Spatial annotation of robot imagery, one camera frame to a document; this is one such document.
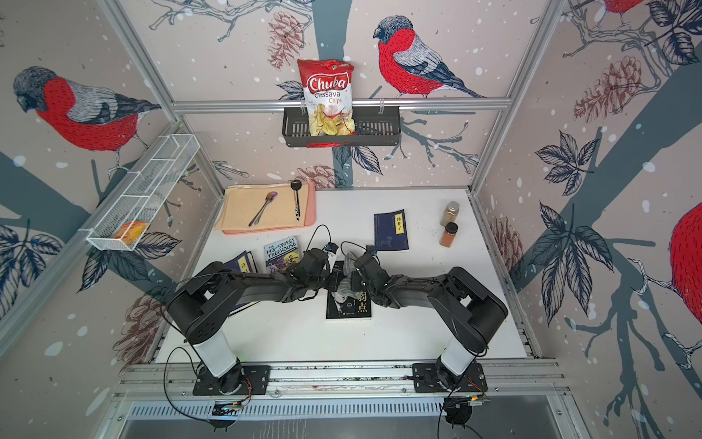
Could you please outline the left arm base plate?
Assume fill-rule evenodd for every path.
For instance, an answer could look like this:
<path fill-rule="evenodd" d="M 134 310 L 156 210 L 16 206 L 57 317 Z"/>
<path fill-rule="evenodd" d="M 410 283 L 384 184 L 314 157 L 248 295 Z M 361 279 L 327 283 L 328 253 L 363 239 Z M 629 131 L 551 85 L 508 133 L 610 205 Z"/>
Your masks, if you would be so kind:
<path fill-rule="evenodd" d="M 255 396 L 265 395 L 271 367 L 267 365 L 237 364 L 221 377 L 214 377 L 203 364 L 196 369 L 195 396 Z"/>

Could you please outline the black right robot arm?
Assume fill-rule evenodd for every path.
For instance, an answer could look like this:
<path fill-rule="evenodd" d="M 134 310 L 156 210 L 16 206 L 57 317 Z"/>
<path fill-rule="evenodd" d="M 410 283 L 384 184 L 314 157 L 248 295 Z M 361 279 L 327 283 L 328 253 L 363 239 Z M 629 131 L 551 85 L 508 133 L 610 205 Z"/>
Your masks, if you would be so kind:
<path fill-rule="evenodd" d="M 434 277 L 389 275 L 370 252 L 353 262 L 354 283 L 381 307 L 433 309 L 453 339 L 437 360 L 438 373 L 459 378 L 488 350 L 508 317 L 505 303 L 462 267 Z"/>

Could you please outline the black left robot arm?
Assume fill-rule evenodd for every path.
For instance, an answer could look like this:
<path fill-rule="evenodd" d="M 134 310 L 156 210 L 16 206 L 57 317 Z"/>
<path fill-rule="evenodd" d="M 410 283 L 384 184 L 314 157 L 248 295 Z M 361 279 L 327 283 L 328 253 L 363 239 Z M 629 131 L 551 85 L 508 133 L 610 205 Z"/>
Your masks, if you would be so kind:
<path fill-rule="evenodd" d="M 210 263 L 181 285 L 166 305 L 177 328 L 216 379 L 232 374 L 241 362 L 222 326 L 235 307 L 254 302 L 291 303 L 325 288 L 336 252 L 312 248 L 301 261 L 271 274 L 236 273 Z"/>

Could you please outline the Treehouse colourful paperback book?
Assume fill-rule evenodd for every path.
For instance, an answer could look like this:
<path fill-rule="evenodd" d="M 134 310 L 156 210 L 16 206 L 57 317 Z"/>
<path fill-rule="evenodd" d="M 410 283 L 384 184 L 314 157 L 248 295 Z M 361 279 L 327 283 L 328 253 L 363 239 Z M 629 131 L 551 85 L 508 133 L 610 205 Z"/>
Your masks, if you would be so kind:
<path fill-rule="evenodd" d="M 294 236 L 266 244 L 263 250 L 265 266 L 271 273 L 285 270 L 301 259 L 298 239 Z"/>

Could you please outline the grey striped cloth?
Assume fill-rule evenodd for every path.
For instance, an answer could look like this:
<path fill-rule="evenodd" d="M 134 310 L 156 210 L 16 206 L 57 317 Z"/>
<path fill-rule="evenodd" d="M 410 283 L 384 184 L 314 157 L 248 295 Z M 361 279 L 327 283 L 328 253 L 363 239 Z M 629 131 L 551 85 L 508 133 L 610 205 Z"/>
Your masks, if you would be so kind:
<path fill-rule="evenodd" d="M 337 305 L 344 305 L 345 303 L 350 302 L 351 300 L 360 300 L 362 294 L 363 293 L 360 291 L 353 290 L 351 277 L 347 276 L 340 281 L 336 292 L 334 292 L 332 296 Z"/>

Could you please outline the black portrait cover book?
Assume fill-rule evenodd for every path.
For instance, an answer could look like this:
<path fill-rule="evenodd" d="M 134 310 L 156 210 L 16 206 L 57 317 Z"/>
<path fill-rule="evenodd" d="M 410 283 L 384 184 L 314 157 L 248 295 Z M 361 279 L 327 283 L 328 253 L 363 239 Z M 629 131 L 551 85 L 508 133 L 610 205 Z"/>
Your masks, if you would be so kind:
<path fill-rule="evenodd" d="M 352 270 L 347 268 L 347 263 L 343 261 L 335 262 L 330 276 L 327 277 L 327 312 L 325 318 L 331 320 L 368 319 L 372 317 L 371 302 L 369 297 L 363 293 L 360 300 L 351 300 L 344 305 L 337 305 L 332 294 L 340 281 L 351 276 Z"/>

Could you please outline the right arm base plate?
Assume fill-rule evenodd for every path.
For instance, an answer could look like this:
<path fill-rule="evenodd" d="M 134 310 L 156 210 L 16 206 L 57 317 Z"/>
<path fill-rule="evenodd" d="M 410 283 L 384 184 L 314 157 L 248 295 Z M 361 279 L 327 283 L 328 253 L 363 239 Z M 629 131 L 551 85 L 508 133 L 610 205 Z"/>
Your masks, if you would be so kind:
<path fill-rule="evenodd" d="M 459 374 L 453 374 L 438 360 L 434 363 L 413 363 L 411 379 L 417 393 L 485 393 L 488 390 L 483 366 L 475 361 Z"/>

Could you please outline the blue book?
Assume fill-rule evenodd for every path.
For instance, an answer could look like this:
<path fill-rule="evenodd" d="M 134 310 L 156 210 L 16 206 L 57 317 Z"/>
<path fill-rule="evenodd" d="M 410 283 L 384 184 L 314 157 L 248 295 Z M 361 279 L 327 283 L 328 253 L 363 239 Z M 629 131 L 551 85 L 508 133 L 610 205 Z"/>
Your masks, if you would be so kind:
<path fill-rule="evenodd" d="M 242 252 L 230 261 L 224 263 L 224 265 L 228 269 L 232 270 L 232 272 L 237 274 L 257 274 L 259 272 L 251 252 Z M 234 316 L 250 307 L 253 307 L 254 305 L 256 305 L 256 302 L 236 305 L 236 307 L 234 307 L 234 309 L 230 312 L 230 316 Z"/>
<path fill-rule="evenodd" d="M 374 243 L 379 252 L 409 250 L 405 210 L 374 215 Z"/>

